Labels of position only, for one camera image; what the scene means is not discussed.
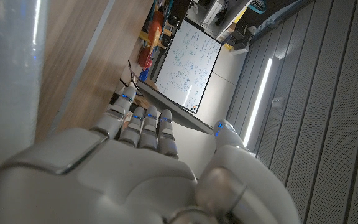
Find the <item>whiteboard frame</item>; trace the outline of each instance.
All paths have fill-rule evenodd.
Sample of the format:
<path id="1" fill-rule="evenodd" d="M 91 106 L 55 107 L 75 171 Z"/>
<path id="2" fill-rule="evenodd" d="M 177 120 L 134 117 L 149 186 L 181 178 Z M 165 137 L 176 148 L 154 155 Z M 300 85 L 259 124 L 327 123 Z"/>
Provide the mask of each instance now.
<path id="1" fill-rule="evenodd" d="M 221 47 L 219 48 L 218 54 L 216 55 L 216 59 L 215 59 L 215 61 L 214 61 L 214 65 L 212 66 L 211 73 L 209 74 L 208 80 L 206 81 L 203 94 L 201 95 L 200 103 L 199 103 L 199 105 L 197 106 L 197 110 L 194 112 L 193 110 L 190 110 L 190 109 L 188 109 L 188 108 L 186 108 L 186 107 L 183 107 L 184 109 L 186 109 L 186 110 L 188 110 L 188 111 L 190 111 L 190 112 L 192 112 L 192 113 L 194 113 L 194 114 L 197 114 L 198 109 L 200 108 L 201 102 L 203 101 L 204 93 L 205 93 L 206 87 L 208 86 L 209 79 L 211 78 L 211 75 L 212 75 L 212 73 L 213 73 L 213 71 L 214 71 L 214 67 L 215 67 L 216 61 L 217 61 L 217 59 L 218 59 L 218 57 L 219 57 L 219 54 L 221 53 L 222 43 L 220 43 L 219 41 L 217 41 L 217 40 L 216 40 L 214 37 L 212 37 L 211 35 L 207 34 L 207 33 L 204 31 L 204 30 L 205 30 L 204 28 L 202 28 L 200 25 L 196 24 L 195 22 L 193 22 L 193 21 L 190 20 L 189 18 L 185 17 L 184 20 L 185 20 L 186 22 L 190 23 L 190 25 L 192 25 L 193 27 L 197 28 L 199 31 L 201 31 L 201 32 L 203 32 L 204 34 L 206 34 L 209 38 L 213 39 L 215 42 L 217 42 L 217 43 L 219 43 L 219 44 L 221 45 Z M 156 79 L 155 79 L 155 83 L 157 82 L 158 78 L 160 77 L 161 68 L 162 68 L 163 65 L 164 65 L 165 59 L 166 59 L 166 57 L 167 57 L 167 55 L 168 55 L 170 49 L 171 49 L 171 45 L 170 45 L 169 49 L 165 52 L 165 57 L 164 57 L 164 59 L 163 59 L 163 61 L 162 61 L 160 70 L 158 71 L 158 75 L 157 75 L 157 77 L 156 77 Z"/>

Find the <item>red object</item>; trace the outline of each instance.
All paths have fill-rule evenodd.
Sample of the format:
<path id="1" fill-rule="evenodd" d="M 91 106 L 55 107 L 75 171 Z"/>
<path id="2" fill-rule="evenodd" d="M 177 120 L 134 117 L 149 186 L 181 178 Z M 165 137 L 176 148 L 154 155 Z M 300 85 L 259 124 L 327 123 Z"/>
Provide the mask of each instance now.
<path id="1" fill-rule="evenodd" d="M 143 68 L 143 70 L 146 70 L 152 66 L 152 61 L 150 60 L 149 55 L 150 47 L 144 47 L 139 54 L 138 63 Z"/>

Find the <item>shelf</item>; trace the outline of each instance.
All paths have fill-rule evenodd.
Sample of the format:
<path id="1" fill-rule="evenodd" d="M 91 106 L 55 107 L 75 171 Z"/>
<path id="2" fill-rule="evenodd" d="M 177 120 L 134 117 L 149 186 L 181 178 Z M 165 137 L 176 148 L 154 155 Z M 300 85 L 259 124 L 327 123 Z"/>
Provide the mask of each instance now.
<path id="1" fill-rule="evenodd" d="M 199 4 L 197 4 L 198 13 L 195 14 L 193 7 L 191 7 L 189 10 L 187 10 L 186 17 L 204 28 L 207 34 L 211 35 L 215 39 L 218 39 L 218 37 L 222 35 L 224 31 L 226 31 L 226 29 L 232 24 L 232 22 L 234 22 L 234 19 L 242 12 L 242 10 L 248 7 L 249 3 L 251 2 L 252 0 L 243 0 L 237 3 L 236 6 L 231 7 L 231 10 L 227 11 L 225 18 L 219 26 L 215 25 L 215 22 L 217 20 L 216 18 L 212 21 L 210 25 L 201 24 L 201 21 L 204 19 L 206 13 L 208 12 L 208 9 L 203 6 L 200 6 Z"/>

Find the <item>fluorescent light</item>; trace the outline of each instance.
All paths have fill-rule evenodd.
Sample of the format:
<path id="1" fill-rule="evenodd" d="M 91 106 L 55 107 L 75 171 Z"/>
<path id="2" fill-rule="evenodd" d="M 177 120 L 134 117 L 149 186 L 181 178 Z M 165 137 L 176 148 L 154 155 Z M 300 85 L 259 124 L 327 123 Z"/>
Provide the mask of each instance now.
<path id="1" fill-rule="evenodd" d="M 35 5 L 35 19 L 34 19 L 34 33 L 32 34 L 32 43 L 36 43 L 37 38 L 37 32 L 38 32 L 38 21 L 40 19 L 40 8 L 41 8 L 41 0 L 37 0 L 37 3 Z"/>
<path id="2" fill-rule="evenodd" d="M 193 85 L 191 85 L 191 86 L 189 87 L 189 89 L 187 90 L 187 95 L 186 95 L 185 101 L 183 102 L 183 105 L 182 105 L 182 106 L 185 106 L 185 103 L 187 102 L 187 99 L 189 98 L 189 94 L 190 94 L 190 91 L 191 91 L 191 87 L 193 87 Z"/>
<path id="3" fill-rule="evenodd" d="M 247 147 L 247 145 L 248 145 L 249 137 L 251 135 L 252 128 L 254 127 L 256 114 L 258 113 L 260 100 L 262 99 L 262 95 L 264 94 L 266 81 L 267 81 L 267 77 L 269 76 L 269 73 L 270 73 L 270 67 L 272 66 L 272 62 L 273 62 L 273 60 L 270 58 L 267 62 L 267 66 L 266 66 L 266 70 L 264 73 L 264 77 L 262 79 L 262 83 L 260 84 L 258 96 L 256 97 L 255 106 L 254 106 L 254 109 L 252 110 L 252 114 L 251 114 L 251 118 L 249 120 L 246 136 L 244 138 L 244 146 L 245 147 Z"/>

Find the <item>wall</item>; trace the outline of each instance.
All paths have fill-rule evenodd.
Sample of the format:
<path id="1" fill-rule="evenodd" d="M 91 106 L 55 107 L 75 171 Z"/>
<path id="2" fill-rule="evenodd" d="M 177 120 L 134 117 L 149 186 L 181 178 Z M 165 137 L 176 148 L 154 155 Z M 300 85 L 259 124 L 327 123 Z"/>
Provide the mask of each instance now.
<path id="1" fill-rule="evenodd" d="M 286 185 L 303 223 L 358 223 L 358 1 L 316 0 L 250 46 L 227 116 L 237 132 L 273 55 L 271 96 L 285 103 L 265 108 L 257 158 Z"/>
<path id="2" fill-rule="evenodd" d="M 195 115 L 208 125 L 226 117 L 246 54 L 232 55 L 222 47 L 204 97 Z M 186 162 L 199 177 L 215 151 L 213 135 L 173 124 L 179 160 Z"/>

